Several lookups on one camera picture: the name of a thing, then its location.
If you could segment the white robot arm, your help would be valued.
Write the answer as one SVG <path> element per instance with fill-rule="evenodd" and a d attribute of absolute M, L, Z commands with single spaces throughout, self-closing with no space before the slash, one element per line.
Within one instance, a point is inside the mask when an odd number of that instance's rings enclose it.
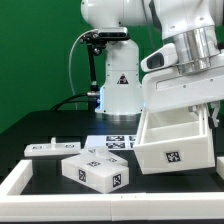
<path fill-rule="evenodd" d="M 224 0 L 82 0 L 81 13 L 93 29 L 84 36 L 89 56 L 106 54 L 106 81 L 94 111 L 110 119 L 183 111 L 201 107 L 218 125 L 224 99 L 224 50 L 215 27 L 224 20 Z M 163 46 L 145 59 L 130 39 L 130 26 L 153 25 Z"/>

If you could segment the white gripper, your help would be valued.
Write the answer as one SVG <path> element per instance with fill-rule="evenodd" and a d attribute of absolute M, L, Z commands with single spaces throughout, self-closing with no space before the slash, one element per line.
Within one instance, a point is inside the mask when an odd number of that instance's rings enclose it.
<path fill-rule="evenodd" d="M 142 81 L 143 98 L 151 113 L 188 107 L 198 115 L 198 104 L 209 103 L 210 128 L 219 126 L 219 100 L 224 99 L 224 66 L 193 75 L 180 75 L 176 68 L 147 74 Z"/>

